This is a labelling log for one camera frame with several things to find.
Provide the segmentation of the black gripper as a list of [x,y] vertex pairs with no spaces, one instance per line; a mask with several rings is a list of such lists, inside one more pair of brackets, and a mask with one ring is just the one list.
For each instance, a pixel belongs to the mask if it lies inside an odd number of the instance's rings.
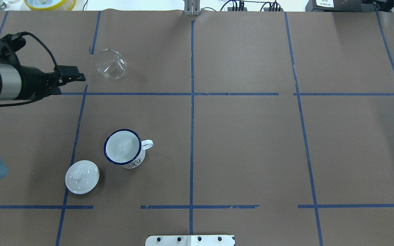
[[59,73],[59,84],[85,82],[86,77],[76,66],[57,65],[54,72],[45,73],[36,67],[20,66],[22,86],[20,100],[34,100],[48,95],[61,95],[61,89],[54,87]]

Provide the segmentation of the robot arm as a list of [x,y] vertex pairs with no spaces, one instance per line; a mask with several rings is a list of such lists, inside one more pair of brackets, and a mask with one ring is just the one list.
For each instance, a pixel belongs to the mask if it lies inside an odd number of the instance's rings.
[[[35,67],[0,63],[0,108],[23,106],[38,102],[50,95],[61,95],[60,86],[73,81],[85,81],[75,66],[56,66],[51,73]],[[8,168],[0,157],[0,179]]]

